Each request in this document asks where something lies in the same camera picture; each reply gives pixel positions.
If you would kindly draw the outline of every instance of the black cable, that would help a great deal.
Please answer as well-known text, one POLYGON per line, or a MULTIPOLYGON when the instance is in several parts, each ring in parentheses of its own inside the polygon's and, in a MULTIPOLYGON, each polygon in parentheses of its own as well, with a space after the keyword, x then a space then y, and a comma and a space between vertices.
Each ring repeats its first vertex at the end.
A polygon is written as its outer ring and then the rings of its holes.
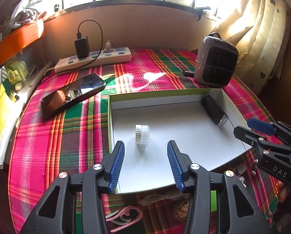
POLYGON ((71 72, 71 71, 77 70, 77 69, 81 69, 81 68, 83 68, 83 67, 89 65, 90 63, 94 62, 94 61, 99 57, 99 55, 101 54, 102 46, 103 46, 103 32, 102 32, 101 25, 100 25, 97 21, 92 20, 92 19, 84 20, 84 21, 82 21, 82 22, 78 25, 78 28, 77 28, 77 34, 78 34, 78 35, 80 34, 80 32, 79 32, 79 27, 81 26, 82 23, 84 23, 84 22, 86 22, 86 21, 93 21, 93 22, 97 23, 98 26, 99 26, 99 28, 100 28, 100 31, 101 31, 101 47, 100 47, 100 51, 99 51, 99 54, 97 55, 97 57, 96 57, 95 59, 93 59, 92 61, 90 61, 90 62, 88 62, 88 63, 86 63, 86 64, 84 64, 84 65, 82 65, 82 66, 80 66, 80 67, 78 67, 78 68, 73 68, 73 69, 69 69, 69 70, 66 70, 66 71, 63 71, 63 72, 60 72, 60 73, 55 73, 55 74, 53 74, 53 75, 50 75, 50 76, 47 77, 45 80, 43 80, 41 83, 46 82, 49 78, 53 77, 54 75, 61 75, 61 74, 64 74, 64 73, 68 73, 68 72, 71 72))

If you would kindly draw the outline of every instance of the blue gripper pad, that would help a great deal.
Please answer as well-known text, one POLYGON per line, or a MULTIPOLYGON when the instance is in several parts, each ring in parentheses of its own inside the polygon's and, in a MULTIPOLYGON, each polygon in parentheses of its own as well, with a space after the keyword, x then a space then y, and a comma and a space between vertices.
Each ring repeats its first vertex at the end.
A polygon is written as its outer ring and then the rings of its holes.
POLYGON ((114 164, 110 172, 110 183, 108 187, 110 193, 116 188, 118 178, 120 176, 124 156, 125 156, 125 145, 123 142, 121 142, 118 152, 116 154, 115 160, 114 160, 114 164))
POLYGON ((184 183, 183 183, 182 170, 180 168, 180 164, 179 164, 178 159, 176 157, 174 148, 170 142, 168 142, 168 144, 167 144, 167 156, 168 156, 171 170, 173 172, 176 187, 180 190, 180 192, 183 192, 184 183))
POLYGON ((274 129, 272 124, 266 123, 264 121, 261 121, 255 118, 249 118, 247 120, 247 125, 251 129, 257 130, 266 135, 275 135, 276 133, 276 130, 274 129))

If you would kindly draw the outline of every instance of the tablecloth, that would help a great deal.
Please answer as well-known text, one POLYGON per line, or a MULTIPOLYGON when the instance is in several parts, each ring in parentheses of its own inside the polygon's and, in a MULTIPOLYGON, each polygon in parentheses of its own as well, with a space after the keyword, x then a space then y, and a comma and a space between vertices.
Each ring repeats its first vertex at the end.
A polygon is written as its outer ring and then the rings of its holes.
MULTIPOLYGON (((9 203, 17 232, 60 172, 84 172, 92 165, 100 163, 103 155, 109 153, 109 94, 205 87, 182 74, 182 69, 194 70, 194 53, 168 50, 131 52, 131 62, 91 67, 53 76, 37 87, 17 128, 9 169, 9 203), (49 121, 42 121, 40 102, 43 97, 93 72, 106 81, 104 91, 63 111, 49 121)), ((255 117, 267 122, 273 121, 262 103, 237 77, 233 76, 228 86, 223 89, 245 119, 255 117)), ((278 142, 274 137, 267 138, 269 141, 278 142)), ((255 159, 252 150, 240 157, 247 167, 243 174, 247 190, 257 201, 269 224, 274 227, 271 216, 278 202, 277 180, 262 171, 257 171, 256 176, 250 174, 255 159)), ((145 196, 157 192, 104 195, 105 214, 127 205, 137 205, 145 196)), ((173 205, 173 201, 164 200, 143 207, 143 218, 120 233, 182 233, 185 222, 173 218, 173 205)), ((77 232, 80 234, 80 196, 77 213, 77 232)), ((210 233, 215 231, 215 213, 212 213, 210 233)))

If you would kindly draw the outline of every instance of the smartphone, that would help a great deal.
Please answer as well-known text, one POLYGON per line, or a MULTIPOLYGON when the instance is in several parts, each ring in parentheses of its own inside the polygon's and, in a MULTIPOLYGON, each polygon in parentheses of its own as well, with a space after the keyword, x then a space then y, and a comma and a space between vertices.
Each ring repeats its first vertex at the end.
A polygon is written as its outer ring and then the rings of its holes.
POLYGON ((106 82, 96 73, 69 83, 42 99, 42 117, 45 120, 49 119, 63 110, 96 95, 105 87, 106 82))

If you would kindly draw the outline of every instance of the beige curtain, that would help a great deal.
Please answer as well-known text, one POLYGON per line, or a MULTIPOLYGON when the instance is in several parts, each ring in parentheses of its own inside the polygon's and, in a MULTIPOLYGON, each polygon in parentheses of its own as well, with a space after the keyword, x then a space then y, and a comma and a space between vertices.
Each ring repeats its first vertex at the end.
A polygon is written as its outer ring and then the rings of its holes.
POLYGON ((236 46, 239 59, 234 74, 256 94, 267 79, 280 75, 277 70, 282 66, 278 62, 274 71, 274 65, 280 49, 286 48, 281 48, 284 32, 289 34, 289 27, 285 27, 290 22, 286 20, 286 10, 285 0, 240 0, 213 30, 236 46))

